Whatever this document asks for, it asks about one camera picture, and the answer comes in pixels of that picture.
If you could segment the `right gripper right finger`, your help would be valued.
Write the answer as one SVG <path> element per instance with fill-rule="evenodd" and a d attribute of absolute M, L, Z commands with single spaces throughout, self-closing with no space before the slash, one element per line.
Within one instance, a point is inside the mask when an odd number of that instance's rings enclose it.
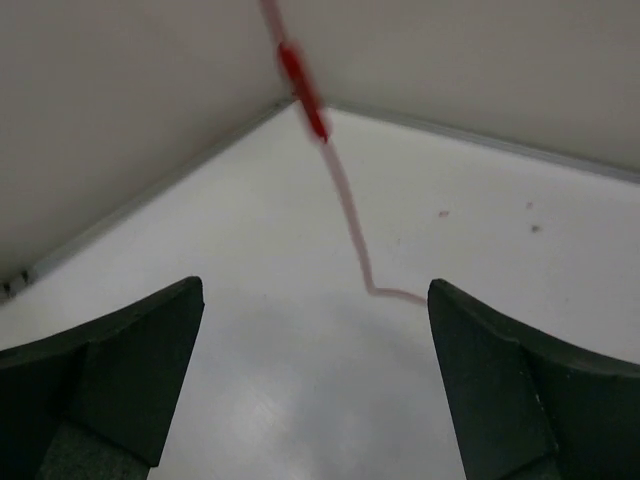
<path fill-rule="evenodd" d="M 639 367 L 512 319 L 445 280 L 427 308 L 469 479 L 636 479 Z"/>

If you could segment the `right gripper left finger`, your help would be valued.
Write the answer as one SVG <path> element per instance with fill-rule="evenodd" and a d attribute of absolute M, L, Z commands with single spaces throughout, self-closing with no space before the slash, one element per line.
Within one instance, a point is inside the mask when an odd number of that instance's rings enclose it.
<path fill-rule="evenodd" d="M 145 479 L 160 463 L 204 311 L 186 277 L 1 353 L 4 479 Z"/>

